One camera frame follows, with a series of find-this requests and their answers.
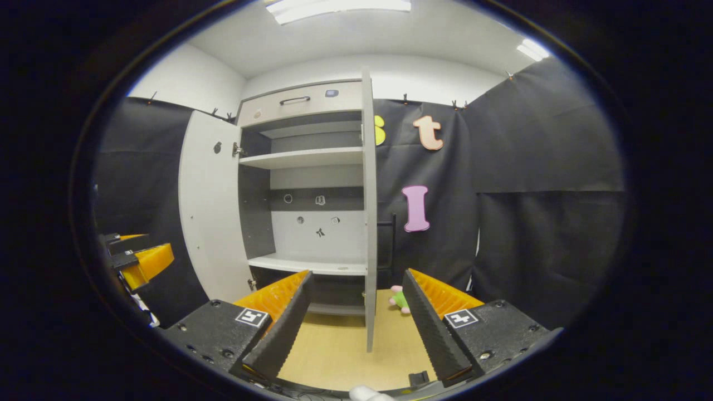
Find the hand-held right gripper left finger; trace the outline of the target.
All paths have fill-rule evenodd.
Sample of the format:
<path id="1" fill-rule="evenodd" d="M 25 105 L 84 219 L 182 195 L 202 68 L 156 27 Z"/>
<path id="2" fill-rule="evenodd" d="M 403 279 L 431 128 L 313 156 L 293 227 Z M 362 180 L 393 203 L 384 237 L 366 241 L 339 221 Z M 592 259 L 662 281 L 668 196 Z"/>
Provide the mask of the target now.
<path id="1" fill-rule="evenodd" d="M 296 272 L 234 303 L 209 300 L 160 334 L 212 370 L 269 385 L 290 355 L 313 291 L 312 272 Z"/>

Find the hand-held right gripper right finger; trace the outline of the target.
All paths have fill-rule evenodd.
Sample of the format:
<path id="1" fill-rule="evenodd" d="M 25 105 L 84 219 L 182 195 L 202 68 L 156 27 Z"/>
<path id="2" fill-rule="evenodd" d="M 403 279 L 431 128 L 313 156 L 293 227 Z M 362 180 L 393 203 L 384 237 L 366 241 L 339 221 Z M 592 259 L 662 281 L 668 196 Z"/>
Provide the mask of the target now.
<path id="1" fill-rule="evenodd" d="M 436 378 L 445 386 L 499 373 L 561 333 L 507 300 L 482 302 L 415 269 L 405 272 L 402 291 Z"/>

